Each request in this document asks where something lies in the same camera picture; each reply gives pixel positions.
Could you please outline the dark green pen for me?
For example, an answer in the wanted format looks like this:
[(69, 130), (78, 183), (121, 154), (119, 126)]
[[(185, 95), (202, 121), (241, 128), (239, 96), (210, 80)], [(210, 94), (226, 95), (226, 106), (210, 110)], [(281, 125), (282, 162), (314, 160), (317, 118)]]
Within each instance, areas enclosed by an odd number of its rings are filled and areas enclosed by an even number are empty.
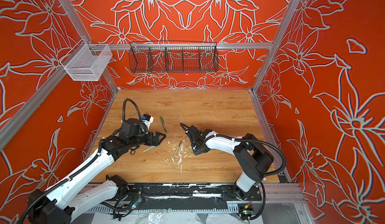
[(164, 129), (164, 132), (167, 133), (165, 123), (162, 124), (162, 127), (163, 127), (163, 129)]

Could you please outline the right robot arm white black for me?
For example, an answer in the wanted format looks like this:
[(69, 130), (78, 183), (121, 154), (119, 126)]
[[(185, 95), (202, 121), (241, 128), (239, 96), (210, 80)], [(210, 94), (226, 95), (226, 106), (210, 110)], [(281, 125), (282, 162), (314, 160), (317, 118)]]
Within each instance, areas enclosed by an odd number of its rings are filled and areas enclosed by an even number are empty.
[(194, 155), (219, 150), (235, 156), (242, 168), (242, 173), (234, 184), (234, 196), (240, 199), (246, 198), (252, 187), (267, 176), (274, 157), (263, 142), (254, 135), (230, 137), (209, 129), (200, 131), (193, 125), (187, 126), (181, 123), (180, 126), (190, 139)]

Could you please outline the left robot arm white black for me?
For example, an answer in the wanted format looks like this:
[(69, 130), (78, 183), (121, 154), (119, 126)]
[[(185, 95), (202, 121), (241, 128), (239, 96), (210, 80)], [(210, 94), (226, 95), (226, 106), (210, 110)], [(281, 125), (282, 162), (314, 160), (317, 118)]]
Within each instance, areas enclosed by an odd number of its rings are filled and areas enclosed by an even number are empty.
[(118, 176), (113, 176), (90, 192), (82, 195), (79, 192), (126, 153), (134, 155), (142, 145), (159, 146), (166, 135), (150, 132), (152, 122), (153, 117), (147, 114), (139, 119), (124, 120), (119, 129), (102, 138), (98, 149), (66, 177), (44, 191), (33, 191), (18, 222), (70, 224), (94, 206), (114, 198), (126, 185)]

